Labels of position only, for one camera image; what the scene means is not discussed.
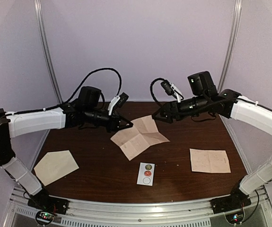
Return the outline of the tan letter paper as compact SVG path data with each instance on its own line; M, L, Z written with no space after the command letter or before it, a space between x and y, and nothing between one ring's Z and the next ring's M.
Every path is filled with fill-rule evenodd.
M152 116L147 115L132 120L133 126L121 130L111 137L129 161L137 157L151 146L169 142L157 128Z

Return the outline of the cream envelope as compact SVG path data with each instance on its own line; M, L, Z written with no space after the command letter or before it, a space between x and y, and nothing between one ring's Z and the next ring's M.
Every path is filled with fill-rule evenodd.
M79 169L69 150L48 152L34 167L35 175L47 186Z

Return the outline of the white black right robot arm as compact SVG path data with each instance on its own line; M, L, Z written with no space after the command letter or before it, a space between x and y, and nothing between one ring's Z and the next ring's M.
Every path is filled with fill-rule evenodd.
M250 132L264 134L272 139L272 109L245 95L225 89L219 92L208 71L202 71L187 78L193 94L185 99L175 84L164 78L154 79L150 94L159 109L152 114L158 121L173 123L187 117L194 118L207 113L211 119L217 115L235 124L244 126ZM238 208L251 193L272 181L272 154L250 173L245 175L232 189L227 198L230 208Z

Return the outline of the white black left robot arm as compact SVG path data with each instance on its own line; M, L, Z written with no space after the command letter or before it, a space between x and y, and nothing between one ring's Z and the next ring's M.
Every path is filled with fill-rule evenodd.
M0 108L0 167L14 178L27 192L30 199L42 210L52 206L48 191L26 166L16 157L11 140L25 134L53 129L104 127L107 132L118 132L131 128L132 122L120 115L116 109L128 100L126 93L116 95L106 110L97 107L102 91L95 87L82 87L73 101L36 110L6 112Z

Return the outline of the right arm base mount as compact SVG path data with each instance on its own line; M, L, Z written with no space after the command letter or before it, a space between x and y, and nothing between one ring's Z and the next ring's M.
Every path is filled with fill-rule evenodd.
M210 201L213 214L223 213L225 220L231 225L241 225L245 221L246 206L251 205L249 194L240 189L233 189L230 195L217 197Z

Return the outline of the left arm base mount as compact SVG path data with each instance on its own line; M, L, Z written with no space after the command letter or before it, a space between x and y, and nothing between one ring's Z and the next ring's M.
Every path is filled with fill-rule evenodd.
M43 188L36 195L28 195L28 206L39 209L35 214L35 221L39 226L51 224L58 215L66 215L69 201L67 199L50 196L48 191Z

